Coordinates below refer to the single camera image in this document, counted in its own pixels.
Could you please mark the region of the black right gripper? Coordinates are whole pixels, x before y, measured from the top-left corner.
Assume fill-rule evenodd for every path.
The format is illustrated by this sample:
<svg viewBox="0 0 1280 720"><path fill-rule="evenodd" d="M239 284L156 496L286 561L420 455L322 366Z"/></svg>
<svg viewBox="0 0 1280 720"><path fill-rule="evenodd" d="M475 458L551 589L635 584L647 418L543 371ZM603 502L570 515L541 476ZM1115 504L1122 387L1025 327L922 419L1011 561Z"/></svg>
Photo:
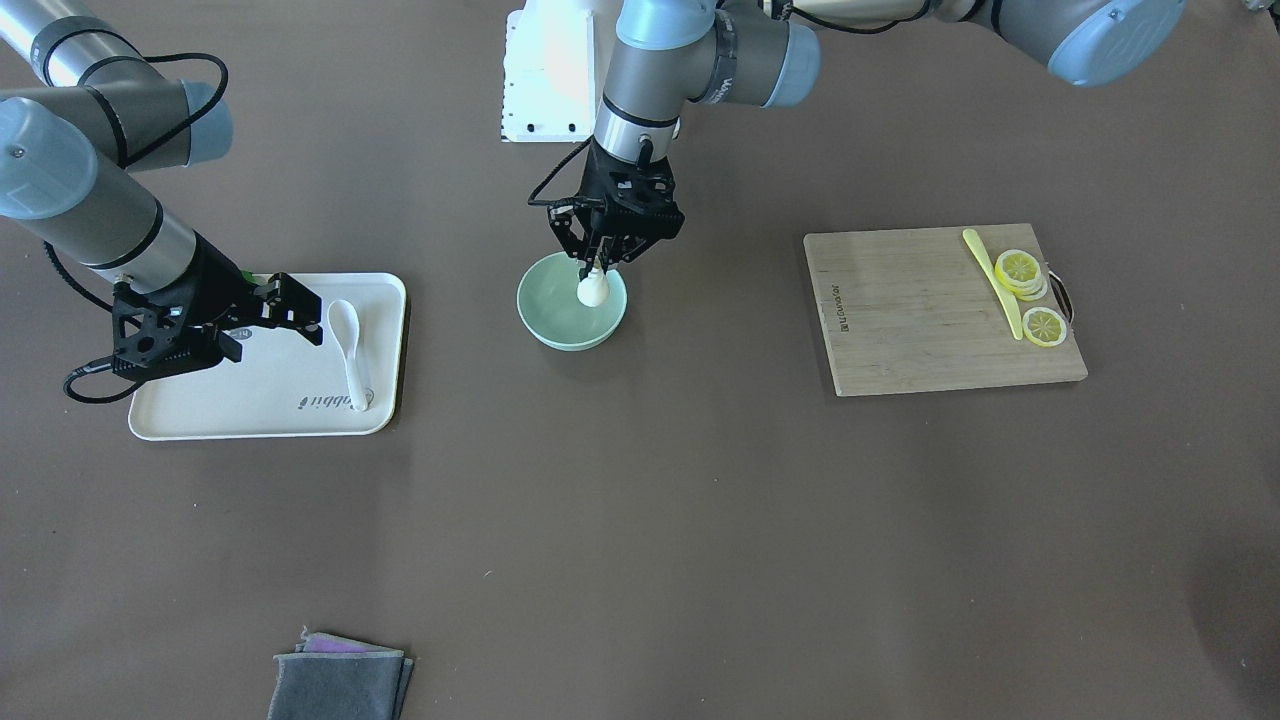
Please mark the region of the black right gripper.
<svg viewBox="0 0 1280 720"><path fill-rule="evenodd" d="M312 346L324 340L323 302L287 273L262 282L244 273L201 234L195 255L168 287L140 293L124 281L113 286L110 369L131 382L200 372L242 348L224 336L242 325L288 329Z"/></svg>

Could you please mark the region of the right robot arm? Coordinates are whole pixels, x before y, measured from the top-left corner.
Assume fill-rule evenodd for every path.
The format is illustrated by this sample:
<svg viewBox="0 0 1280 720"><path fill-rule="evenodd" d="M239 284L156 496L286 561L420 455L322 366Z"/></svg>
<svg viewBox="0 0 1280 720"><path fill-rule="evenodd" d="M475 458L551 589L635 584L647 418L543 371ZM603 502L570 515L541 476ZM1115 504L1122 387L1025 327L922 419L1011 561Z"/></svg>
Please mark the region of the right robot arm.
<svg viewBox="0 0 1280 720"><path fill-rule="evenodd" d="M140 170L223 158L233 123L215 85L166 78L82 1L5 1L3 41L24 55L35 88L1 102L3 215L36 234L54 266L77 263L111 286L105 357L68 380L110 372L133 388L242 357L232 332L288 329L323 342L321 301L294 278L242 272L136 178Z"/></svg>

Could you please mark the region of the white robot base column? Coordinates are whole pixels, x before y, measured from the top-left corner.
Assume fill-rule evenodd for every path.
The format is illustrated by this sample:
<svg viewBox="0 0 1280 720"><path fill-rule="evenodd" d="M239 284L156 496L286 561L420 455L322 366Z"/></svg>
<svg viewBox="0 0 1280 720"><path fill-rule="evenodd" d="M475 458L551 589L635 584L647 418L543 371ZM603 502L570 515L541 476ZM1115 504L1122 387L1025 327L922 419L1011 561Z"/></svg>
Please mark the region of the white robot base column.
<svg viewBox="0 0 1280 720"><path fill-rule="evenodd" d="M593 135L622 1L526 1L506 20L504 142Z"/></svg>

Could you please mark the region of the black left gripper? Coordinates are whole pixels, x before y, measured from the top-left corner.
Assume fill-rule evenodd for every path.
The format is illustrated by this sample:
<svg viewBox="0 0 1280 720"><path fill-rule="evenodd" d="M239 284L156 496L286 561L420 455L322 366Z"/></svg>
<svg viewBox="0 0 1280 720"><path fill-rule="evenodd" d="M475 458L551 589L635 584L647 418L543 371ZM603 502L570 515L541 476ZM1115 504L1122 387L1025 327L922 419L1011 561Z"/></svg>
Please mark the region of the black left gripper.
<svg viewBox="0 0 1280 720"><path fill-rule="evenodd" d="M637 167L611 156L594 140L585 147L579 192L547 209L553 234L579 264L579 281L596 265L607 274L640 258L654 243L675 238L685 222L669 160Z"/></svg>

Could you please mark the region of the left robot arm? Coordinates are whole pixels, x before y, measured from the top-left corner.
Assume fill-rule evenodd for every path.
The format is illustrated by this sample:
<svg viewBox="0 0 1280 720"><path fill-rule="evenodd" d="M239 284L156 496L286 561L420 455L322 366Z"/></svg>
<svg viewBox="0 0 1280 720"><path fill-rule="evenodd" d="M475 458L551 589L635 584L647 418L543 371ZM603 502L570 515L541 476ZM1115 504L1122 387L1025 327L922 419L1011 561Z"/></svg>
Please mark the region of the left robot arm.
<svg viewBox="0 0 1280 720"><path fill-rule="evenodd" d="M1134 70L1183 1L625 1L577 193L548 200L579 279L602 278L684 224L668 159L689 104L791 108L820 72L819 29L868 37L934 17L980 26L1078 87Z"/></svg>

